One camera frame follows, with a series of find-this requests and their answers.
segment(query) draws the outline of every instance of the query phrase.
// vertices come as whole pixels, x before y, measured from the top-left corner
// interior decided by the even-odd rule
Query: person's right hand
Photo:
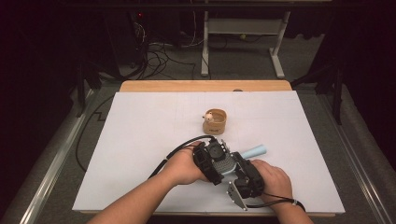
[[[264,193],[272,194],[285,198],[293,198],[291,182],[289,176],[279,167],[272,166],[266,161],[254,160],[251,163],[259,171],[264,180]],[[260,196],[265,203],[279,200],[276,197],[262,194]],[[289,206],[291,203],[276,203],[270,207],[275,211],[279,211],[283,206]]]

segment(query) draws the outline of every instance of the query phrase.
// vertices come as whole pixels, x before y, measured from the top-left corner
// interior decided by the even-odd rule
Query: light blue object
[[[248,151],[241,153],[242,158],[249,159],[252,157],[260,156],[262,154],[267,153],[267,148],[263,145],[259,145],[257,147],[254,147],[252,149],[249,149]]]
[[[259,146],[249,149],[248,151],[246,151],[244,153],[241,153],[241,157],[246,160],[246,159],[249,159],[252,157],[260,156],[265,153],[267,153],[267,148],[263,145],[259,145]],[[224,173],[222,173],[222,175],[228,175],[228,174],[232,173],[235,170],[235,168],[236,168],[236,163],[233,166],[232,170],[224,172]]]

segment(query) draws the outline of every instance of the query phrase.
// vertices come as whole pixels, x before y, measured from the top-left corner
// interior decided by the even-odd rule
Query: dark background
[[[292,12],[285,37],[303,34],[308,39],[326,34],[311,71],[342,57],[344,81],[376,142],[395,168],[396,27],[392,23],[396,16],[386,3],[376,1],[375,7],[359,13]],[[134,30],[128,30],[131,23],[126,19],[135,11],[113,17],[99,12],[68,13],[50,1],[0,3],[0,216],[70,111],[73,103],[69,94],[78,83],[78,68],[83,69],[83,78],[98,88],[97,72],[117,77],[119,63],[141,62],[142,52],[136,47]],[[218,15],[229,17],[227,13]],[[197,12],[198,30],[202,30],[202,17],[203,13]],[[191,20],[187,12],[169,11],[145,12],[142,22],[149,26],[149,35],[178,45],[180,30],[193,32]],[[130,48],[127,51],[132,53],[122,54],[116,48]]]

